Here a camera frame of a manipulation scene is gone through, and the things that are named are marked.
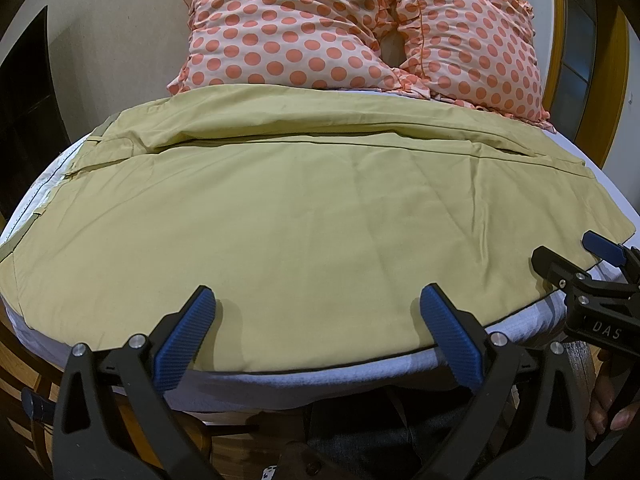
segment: black clamp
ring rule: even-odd
[[[56,480],[222,480],[174,419],[162,394],[175,388],[211,326],[216,300],[200,286],[147,337],[93,352],[78,343],[66,363],[54,414]],[[112,386],[122,386],[164,470],[138,456]]]
[[[420,295],[420,313],[458,383],[476,396],[415,480],[584,480],[584,425],[564,347],[523,348],[500,332],[487,334],[434,283]],[[513,422],[498,454],[478,467],[514,384]]]
[[[632,402],[640,388],[640,251],[615,244],[588,231],[582,237],[585,250],[618,267],[627,283],[594,280],[587,272],[544,246],[533,251],[533,269],[565,293],[567,335],[627,357],[633,367],[609,409],[608,419]],[[590,455],[607,437],[603,435],[588,446]],[[640,468],[636,448],[640,442],[640,417],[593,469],[588,464],[589,478],[613,478]]]

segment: khaki sheet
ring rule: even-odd
[[[125,110],[92,139],[0,262],[0,292],[32,328],[105,349],[208,285],[199,370],[426,348],[427,283],[489,324],[548,293],[538,245],[590,267],[585,231],[634,232],[539,129],[437,102],[224,85]]]

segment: finger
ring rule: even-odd
[[[616,392],[613,389],[613,383],[609,378],[609,363],[602,365],[596,384],[593,387],[593,393],[591,397],[598,399],[600,406],[604,408],[605,412],[609,410],[616,398]]]
[[[593,429],[593,424],[589,419],[584,421],[584,433],[586,434],[587,439],[591,442],[596,440],[596,437],[598,436],[596,430]]]
[[[611,421],[611,431],[626,430],[631,424],[631,421],[634,420],[638,408],[640,408],[640,402],[634,402],[617,412]]]
[[[598,359],[603,363],[611,359],[612,353],[609,350],[600,350],[598,352]]]
[[[589,406],[589,419],[593,429],[598,434],[603,434],[607,427],[607,411],[601,406],[596,397],[591,397]]]

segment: pillow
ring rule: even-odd
[[[407,91],[415,75],[380,59],[382,0],[185,0],[190,54],[171,94],[223,83]]]
[[[407,57],[402,69],[450,100],[531,122],[548,119],[527,2],[396,2]]]

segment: white bedsheet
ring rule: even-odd
[[[640,216],[622,193],[568,139],[548,132],[546,134],[568,152],[586,161],[598,181],[636,226],[636,234],[625,245],[640,246]],[[66,167],[83,141],[84,139],[80,139],[62,153],[31,186],[2,232],[0,243],[19,229],[34,209],[47,199],[49,191],[62,179]],[[619,269],[606,262],[591,269],[590,274],[600,280],[622,280]],[[527,341],[535,344],[549,340],[559,330],[564,319],[566,307],[563,299],[564,293],[556,291],[491,325],[487,330],[499,330],[514,342]],[[70,351],[68,345],[32,330],[11,308],[7,306],[6,310],[16,335],[27,348],[50,362],[65,365]],[[427,349],[375,362],[309,372],[236,374],[188,370],[180,385],[165,396],[172,408],[191,412],[223,412],[244,408],[284,410],[326,397],[367,390],[380,384],[405,383],[412,386],[420,384],[427,389],[446,388],[450,386],[447,374],[426,373],[443,363],[444,359],[438,349]]]

